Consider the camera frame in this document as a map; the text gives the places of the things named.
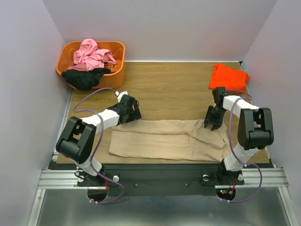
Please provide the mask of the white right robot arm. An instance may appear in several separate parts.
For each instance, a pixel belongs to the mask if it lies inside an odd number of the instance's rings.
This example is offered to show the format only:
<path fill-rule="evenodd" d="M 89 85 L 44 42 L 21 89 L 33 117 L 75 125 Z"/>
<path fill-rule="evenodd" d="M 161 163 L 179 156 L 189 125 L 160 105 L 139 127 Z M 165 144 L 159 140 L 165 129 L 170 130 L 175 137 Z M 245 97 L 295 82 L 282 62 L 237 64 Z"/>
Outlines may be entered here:
<path fill-rule="evenodd" d="M 217 130 L 222 126 L 224 114 L 230 111 L 230 119 L 238 117 L 238 143 L 232 145 L 229 138 L 230 154 L 218 166 L 217 172 L 202 176 L 206 183 L 226 184 L 232 180 L 243 180 L 241 170 L 249 159 L 259 150 L 274 141 L 272 113 L 269 108 L 259 108 L 245 101 L 240 96 L 227 92 L 214 94 L 214 105 L 208 107 L 204 127 Z"/>

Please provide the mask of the beige t shirt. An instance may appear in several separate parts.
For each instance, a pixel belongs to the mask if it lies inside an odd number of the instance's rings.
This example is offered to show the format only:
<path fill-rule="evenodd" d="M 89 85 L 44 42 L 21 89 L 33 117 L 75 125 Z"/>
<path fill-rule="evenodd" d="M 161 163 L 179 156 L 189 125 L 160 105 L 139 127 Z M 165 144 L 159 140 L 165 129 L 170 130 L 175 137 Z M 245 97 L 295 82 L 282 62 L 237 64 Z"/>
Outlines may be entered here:
<path fill-rule="evenodd" d="M 220 162 L 230 154 L 227 127 L 199 120 L 136 120 L 112 129 L 109 154 L 146 159 Z"/>

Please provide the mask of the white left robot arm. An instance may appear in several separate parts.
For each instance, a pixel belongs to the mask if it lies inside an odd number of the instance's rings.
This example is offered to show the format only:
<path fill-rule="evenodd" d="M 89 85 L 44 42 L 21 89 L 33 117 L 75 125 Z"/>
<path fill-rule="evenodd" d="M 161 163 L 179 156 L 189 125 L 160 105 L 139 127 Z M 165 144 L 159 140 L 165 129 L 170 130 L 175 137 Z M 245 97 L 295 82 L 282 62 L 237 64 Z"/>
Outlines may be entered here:
<path fill-rule="evenodd" d="M 86 118 L 71 117 L 55 146 L 57 152 L 71 159 L 88 174 L 88 180 L 95 186 L 104 182 L 102 164 L 94 158 L 92 152 L 95 136 L 101 136 L 105 129 L 140 119 L 138 106 L 113 106 L 101 113 Z"/>

